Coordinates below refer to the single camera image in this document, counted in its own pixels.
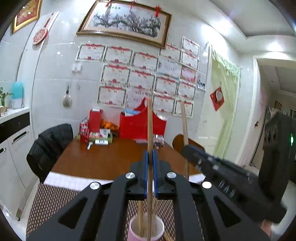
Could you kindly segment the person's right hand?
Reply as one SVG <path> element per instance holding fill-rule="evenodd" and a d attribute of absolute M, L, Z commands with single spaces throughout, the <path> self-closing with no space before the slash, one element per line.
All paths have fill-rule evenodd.
<path fill-rule="evenodd" d="M 260 228 L 268 235 L 268 237 L 270 238 L 270 240 L 277 240 L 277 235 L 276 233 L 272 232 L 271 226 L 272 226 L 272 222 L 269 220 L 264 220 L 262 221 Z"/>

